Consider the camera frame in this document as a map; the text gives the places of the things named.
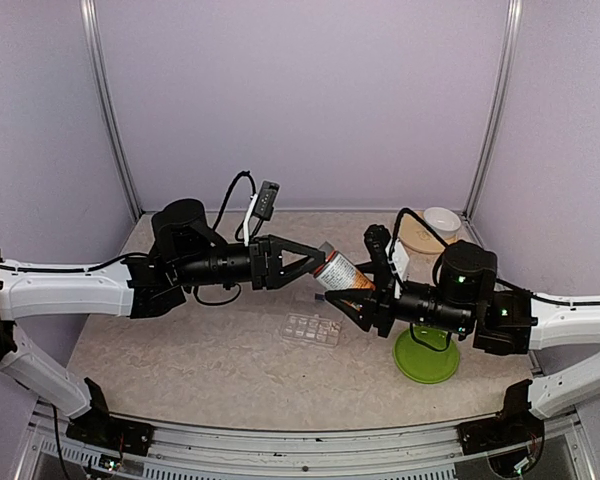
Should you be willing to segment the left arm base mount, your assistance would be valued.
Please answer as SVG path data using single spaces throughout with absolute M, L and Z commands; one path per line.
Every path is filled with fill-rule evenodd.
M 66 430 L 68 438 L 85 444 L 146 457 L 153 439 L 154 427 L 149 423 L 113 416 L 101 388 L 91 379 L 84 382 L 90 395 L 88 409 L 71 417 Z

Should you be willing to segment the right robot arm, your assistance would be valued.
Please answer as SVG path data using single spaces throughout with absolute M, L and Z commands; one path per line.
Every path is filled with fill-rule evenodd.
M 600 346 L 600 296 L 543 296 L 497 276 L 497 257 L 459 240 L 447 246 L 432 269 L 431 284 L 401 281 L 387 253 L 371 247 L 371 289 L 330 290 L 329 303 L 362 330 L 387 336 L 395 321 L 472 337 L 473 346 L 507 356 L 569 344 Z M 515 442 L 531 424 L 600 394 L 600 352 L 548 376 L 509 387 L 491 426 L 503 444 Z

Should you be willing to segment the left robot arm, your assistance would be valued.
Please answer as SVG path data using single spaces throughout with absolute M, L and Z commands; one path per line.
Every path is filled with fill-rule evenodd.
M 0 371 L 49 401 L 101 445 L 120 434 L 100 387 L 70 373 L 34 345 L 20 318 L 101 314 L 160 317 L 198 287 L 248 283 L 276 290 L 319 267 L 322 251 L 275 235 L 229 243 L 209 226 L 196 199 L 177 200 L 153 215 L 154 243 L 96 265 L 41 265 L 0 252 Z

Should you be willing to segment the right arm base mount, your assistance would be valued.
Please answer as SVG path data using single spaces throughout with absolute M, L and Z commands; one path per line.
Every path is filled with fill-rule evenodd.
M 456 427 L 464 455 L 544 438 L 544 421 L 531 413 L 531 384 L 531 380 L 523 380 L 509 386 L 505 392 L 503 407 L 494 416 L 462 422 Z

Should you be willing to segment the orange pill bottle grey cap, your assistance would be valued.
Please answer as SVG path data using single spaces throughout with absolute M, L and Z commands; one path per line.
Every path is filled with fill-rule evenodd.
M 329 242 L 324 242 L 319 250 L 325 254 L 325 261 L 315 270 L 313 277 L 326 290 L 375 288 L 372 281 Z

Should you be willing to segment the clear plastic pill organizer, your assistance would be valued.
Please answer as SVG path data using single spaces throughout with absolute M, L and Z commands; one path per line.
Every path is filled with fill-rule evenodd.
M 313 291 L 297 293 L 279 328 L 282 339 L 325 348 L 340 340 L 344 315 Z

